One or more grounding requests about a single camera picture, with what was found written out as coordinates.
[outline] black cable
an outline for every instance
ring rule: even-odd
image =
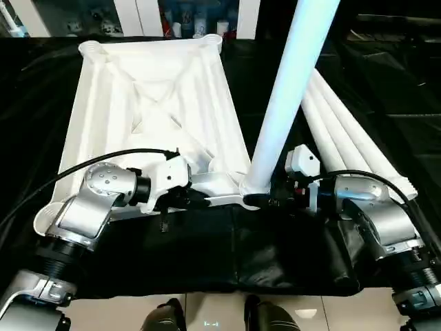
[[[409,216],[411,217],[411,220],[413,221],[413,223],[420,224],[418,222],[418,217],[416,216],[416,213],[411,206],[411,202],[406,197],[406,195],[399,188],[397,188],[394,183],[392,183],[388,179],[385,179],[384,177],[378,176],[377,174],[373,174],[371,172],[362,171],[362,170],[337,170],[337,171],[328,172],[326,174],[318,174],[317,176],[307,177],[307,180],[308,180],[308,182],[312,183],[313,181],[317,181],[320,179],[332,179],[332,178],[334,178],[336,176],[340,176],[342,174],[358,174],[360,176],[375,179],[375,180],[389,186],[403,200],[404,205],[407,207],[407,212],[409,213]]]
[[[176,157],[179,155],[179,152],[171,152],[169,150],[157,150],[154,148],[134,148],[131,150],[119,150],[118,152],[113,152],[113,153],[108,153],[108,154],[104,154],[101,155],[100,157],[95,157],[93,159],[90,159],[88,161],[85,161],[83,163],[80,163],[78,165],[75,165],[61,173],[59,173],[57,176],[55,176],[54,178],[50,179],[49,181],[47,181],[46,183],[44,183],[42,186],[40,186],[39,188],[37,188],[34,192],[32,192],[31,194],[29,194],[26,198],[24,198],[23,200],[21,200],[6,216],[5,218],[0,222],[0,228],[6,223],[8,222],[8,220],[14,216],[14,214],[21,208],[23,207],[27,202],[29,202],[31,199],[33,199],[38,193],[40,193],[41,191],[43,191],[45,188],[47,188],[48,186],[52,185],[53,183],[56,183],[57,181],[59,181],[60,179],[69,176],[70,174],[86,168],[96,162],[100,162],[100,161],[104,161],[106,159],[111,159],[112,157],[119,157],[121,155],[126,155],[126,154],[135,154],[135,153],[157,153],[157,154],[164,154],[165,157],[168,159],[171,159],[173,157]]]

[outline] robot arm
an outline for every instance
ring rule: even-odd
[[[107,162],[88,168],[78,194],[63,204],[0,299],[0,330],[69,330],[70,321],[54,308],[75,296],[80,258],[96,248],[112,208],[145,203],[153,210],[161,196],[188,184],[189,167],[180,156],[158,164],[148,177]]]
[[[434,268],[437,260],[407,212],[391,199],[389,188],[362,176],[337,176],[312,183],[302,180],[316,176],[319,168],[315,155],[306,146],[298,146],[288,153],[285,165],[295,183],[291,196],[280,200],[257,194],[245,197],[245,203],[300,208],[310,214],[320,210],[354,221],[393,288],[398,310],[411,317],[402,330],[441,330],[441,283]]]

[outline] black table cover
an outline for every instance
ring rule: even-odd
[[[1,196],[4,216],[56,173],[85,39],[0,40]],[[99,39],[102,42],[151,40]],[[232,41],[221,55],[247,149],[252,155],[283,51],[279,41]],[[441,47],[328,41],[317,68],[383,152],[418,189],[418,205],[441,233]],[[318,155],[302,112],[286,152],[306,143]],[[0,252],[0,288],[35,244],[34,213],[51,189],[17,213]],[[350,295],[387,285],[350,223],[250,212],[224,206],[112,223],[84,261],[79,297],[244,290]]]

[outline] white plastic stand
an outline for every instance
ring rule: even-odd
[[[242,194],[266,193],[340,0],[299,0]]]

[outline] white cylindrical pole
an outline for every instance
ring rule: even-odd
[[[11,31],[20,30],[17,24],[14,22],[14,19],[12,18],[11,14],[8,12],[8,9],[6,8],[6,5],[4,2],[2,2],[2,0],[0,0],[0,12],[3,14],[3,17],[5,18],[6,23],[8,23]]]
[[[331,107],[318,90],[315,81],[311,80],[309,82],[308,91],[346,167],[352,170],[371,172],[371,168],[367,165],[367,162],[363,159],[363,156],[352,142],[351,137],[347,134],[336,115],[332,112]]]
[[[314,70],[311,80],[326,99],[327,103],[331,106],[338,121],[345,128],[347,134],[351,137],[351,140],[357,146],[357,149],[360,151],[367,164],[369,164],[372,171],[386,178],[399,176],[397,170],[391,165],[386,156],[352,116],[344,103],[317,70]]]
[[[302,109],[326,170],[328,172],[346,170],[345,162],[343,162],[336,144],[332,141],[331,135],[326,129],[325,122],[320,116],[309,89],[306,90],[303,97]]]
[[[288,137],[340,0],[298,0],[249,172],[241,192],[269,191]]]

